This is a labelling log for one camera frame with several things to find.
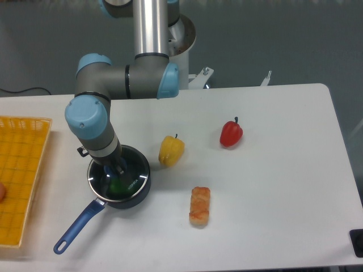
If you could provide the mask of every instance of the gray floor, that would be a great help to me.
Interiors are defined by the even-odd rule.
[[[363,129],[350,137],[363,118],[363,1],[184,0],[181,11],[197,29],[190,73],[212,67],[212,87],[258,86],[268,70],[272,85],[329,87],[363,199]],[[106,18],[97,0],[0,3],[0,88],[71,94],[92,52],[132,63],[132,19]]]

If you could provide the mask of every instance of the white table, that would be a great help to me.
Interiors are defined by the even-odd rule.
[[[53,119],[20,249],[0,249],[0,271],[216,271],[363,264],[349,231],[363,210],[329,90],[321,84],[181,91],[175,99],[113,101],[121,143],[145,154],[149,195],[129,210],[107,207],[62,255],[56,241],[95,198],[90,157],[70,132],[71,95],[0,99],[0,115]],[[244,130],[220,147],[225,122]],[[158,151],[178,133],[186,150],[162,169]],[[191,190],[212,192],[204,229],[188,221]]]

